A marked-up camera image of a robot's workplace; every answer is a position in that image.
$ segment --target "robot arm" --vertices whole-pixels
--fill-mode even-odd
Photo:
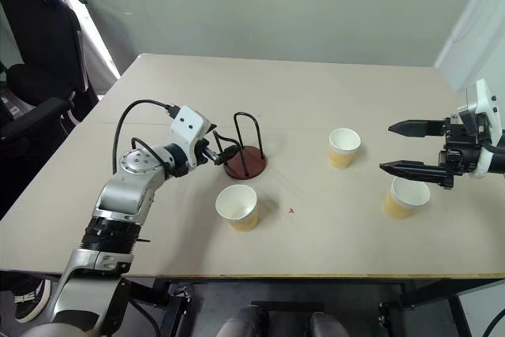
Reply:
[[[103,187],[80,247],[73,250],[50,304],[53,326],[40,327],[39,334],[38,327],[34,328],[28,335],[48,335],[44,328],[52,328],[53,336],[59,337],[66,335],[68,325],[89,336],[116,332],[129,299],[129,283],[121,274],[129,271],[133,246],[155,191],[208,158],[221,164],[238,152],[236,146],[221,154],[213,152],[204,136],[215,125],[191,108],[171,106],[169,114],[174,121],[164,144],[134,148],[119,158],[118,170]],[[56,324],[66,324],[61,334]]]
[[[472,178],[483,178],[488,172],[505,173],[505,135],[496,97],[490,95],[485,80],[460,92],[458,112],[462,125],[446,118],[406,120],[389,127],[406,137],[445,136],[439,166],[401,160],[381,163],[380,168],[409,180],[438,183],[445,189],[454,187],[455,175],[469,173]]]

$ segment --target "brown round base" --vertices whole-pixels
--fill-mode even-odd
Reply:
[[[245,174],[240,154],[237,153],[224,166],[225,172],[233,179],[251,179],[257,177],[265,170],[267,159],[261,158],[260,149],[253,146],[244,146],[242,155],[244,156],[245,166],[249,175]]]

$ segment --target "kraft paper cup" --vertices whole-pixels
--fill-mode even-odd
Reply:
[[[248,185],[231,185],[219,193],[215,210],[236,230],[251,230],[258,224],[258,199]]]
[[[328,158],[333,167],[348,167],[361,146],[360,135],[348,128],[338,128],[330,133]]]
[[[395,178],[384,198],[383,210],[391,217],[404,219],[419,212],[429,197],[429,188],[424,182]]]

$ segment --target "tabletop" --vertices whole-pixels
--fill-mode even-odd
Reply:
[[[381,203],[393,179],[379,163],[436,163],[441,137],[406,138],[387,127],[441,119],[457,96],[432,68],[276,62],[141,54],[79,124],[0,222],[0,268],[61,272],[111,176],[115,123],[136,99],[187,104],[235,137],[233,114],[257,117],[268,165],[245,181],[260,222],[240,232],[215,212],[235,181],[208,163],[156,192],[130,275],[172,277],[471,277],[505,275],[503,176],[428,185],[422,212],[392,219]],[[125,121],[120,151],[137,136],[166,140],[170,119],[140,105]],[[248,121],[246,142],[254,144]],[[345,170],[330,167],[327,137],[361,135]]]

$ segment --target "electrical cable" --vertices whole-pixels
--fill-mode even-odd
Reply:
[[[502,309],[501,312],[498,313],[494,319],[492,319],[491,323],[489,323],[482,337],[489,337],[494,327],[499,323],[500,320],[503,319],[504,316],[505,316],[505,308]]]
[[[139,313],[144,316],[146,319],[148,319],[149,323],[152,325],[152,327],[155,330],[156,337],[161,337],[161,331],[159,330],[159,326],[156,323],[156,320],[146,311],[143,309],[136,301],[133,299],[129,299],[129,302],[131,305],[133,305],[133,308],[135,308]]]
[[[493,146],[488,140],[483,140],[481,143],[482,147],[486,149],[488,152],[500,155],[505,154],[505,148],[498,148],[497,146]]]
[[[151,155],[158,160],[158,162],[161,164],[161,166],[163,166],[163,169],[165,170],[165,178],[168,178],[170,176],[169,163],[163,161],[163,159],[158,154],[156,154],[156,152],[154,150],[152,150],[152,148],[149,145],[147,145],[145,142],[143,142],[140,138],[132,137],[132,149],[137,149],[136,143],[138,143],[139,145],[142,145],[145,148],[145,150],[150,152]]]
[[[116,160],[116,157],[118,155],[118,141],[119,141],[119,133],[121,132],[121,127],[123,125],[123,122],[125,121],[126,115],[134,108],[135,106],[142,104],[142,103],[150,103],[150,104],[155,104],[156,106],[160,106],[165,108],[166,110],[169,111],[172,108],[169,104],[163,104],[161,102],[157,102],[155,100],[150,100],[150,99],[140,99],[136,100],[135,102],[131,103],[127,108],[123,111],[121,117],[119,118],[118,125],[116,126],[116,132],[114,134],[114,144],[112,146],[112,174],[116,174],[116,171],[118,170],[118,161]]]

